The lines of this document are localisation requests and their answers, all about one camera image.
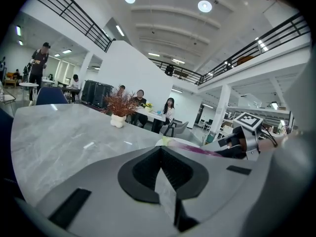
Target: shelf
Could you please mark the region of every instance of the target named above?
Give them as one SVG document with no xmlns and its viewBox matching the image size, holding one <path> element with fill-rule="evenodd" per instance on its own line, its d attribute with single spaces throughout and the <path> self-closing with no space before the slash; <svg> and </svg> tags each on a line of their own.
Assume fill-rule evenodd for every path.
<svg viewBox="0 0 316 237">
<path fill-rule="evenodd" d="M 283 119 L 289 120 L 290 111 L 281 111 L 274 109 L 257 109 L 257 108 L 246 108 L 246 107 L 232 107 L 227 106 L 227 111 L 229 112 L 240 112 L 240 113 L 250 113 L 256 116 L 260 116 L 262 118 L 275 118 L 275 119 Z"/>
</svg>

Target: woman with long hair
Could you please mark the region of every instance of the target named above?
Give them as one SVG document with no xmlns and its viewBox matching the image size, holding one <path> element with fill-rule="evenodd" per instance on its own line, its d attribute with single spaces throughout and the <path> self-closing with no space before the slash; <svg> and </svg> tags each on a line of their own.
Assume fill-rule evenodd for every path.
<svg viewBox="0 0 316 237">
<path fill-rule="evenodd" d="M 164 105 L 162 113 L 165 115 L 166 121 L 160 122 L 160 124 L 156 125 L 156 127 L 154 128 L 155 133 L 159 133 L 161 127 L 163 125 L 169 124 L 174 118 L 174 99 L 172 97 L 168 98 L 167 102 Z"/>
</svg>

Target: black shirt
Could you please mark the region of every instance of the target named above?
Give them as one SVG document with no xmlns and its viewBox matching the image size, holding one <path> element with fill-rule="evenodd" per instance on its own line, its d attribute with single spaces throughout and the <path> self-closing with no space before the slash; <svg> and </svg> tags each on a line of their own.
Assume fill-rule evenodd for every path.
<svg viewBox="0 0 316 237">
<path fill-rule="evenodd" d="M 137 97 L 134 97 L 134 100 L 138 102 L 138 105 L 146 104 L 146 101 L 147 101 L 145 98 L 142 98 L 142 100 L 139 100 Z"/>
<path fill-rule="evenodd" d="M 40 50 L 39 52 L 36 50 L 32 55 L 32 59 L 34 59 L 34 61 L 39 61 L 39 64 L 35 63 L 32 65 L 31 74 L 37 76 L 43 75 L 43 66 L 48 60 L 48 54 L 42 54 Z"/>
</svg>

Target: man in black cap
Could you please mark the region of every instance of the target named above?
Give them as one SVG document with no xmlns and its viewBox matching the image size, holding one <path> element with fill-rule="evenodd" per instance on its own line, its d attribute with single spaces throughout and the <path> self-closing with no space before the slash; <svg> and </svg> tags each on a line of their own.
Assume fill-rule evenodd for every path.
<svg viewBox="0 0 316 237">
<path fill-rule="evenodd" d="M 30 64 L 32 65 L 30 79 L 29 82 L 38 84 L 38 93 L 40 91 L 41 85 L 41 78 L 43 76 L 43 69 L 47 67 L 47 60 L 48 60 L 48 50 L 50 49 L 50 45 L 45 42 L 41 49 L 38 49 L 32 55 L 32 59 L 30 60 Z M 30 95 L 30 104 L 29 106 L 33 105 L 33 91 L 30 87 L 29 91 Z"/>
</svg>

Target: dried plant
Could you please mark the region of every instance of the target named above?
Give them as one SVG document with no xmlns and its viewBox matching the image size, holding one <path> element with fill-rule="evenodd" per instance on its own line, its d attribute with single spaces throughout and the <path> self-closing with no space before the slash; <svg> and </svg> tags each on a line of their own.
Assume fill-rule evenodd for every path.
<svg viewBox="0 0 316 237">
<path fill-rule="evenodd" d="M 120 86 L 113 89 L 111 94 L 105 97 L 105 101 L 108 103 L 107 110 L 104 113 L 112 112 L 119 117 L 127 116 L 136 112 L 138 103 L 133 99 L 135 93 L 123 94 Z"/>
</svg>

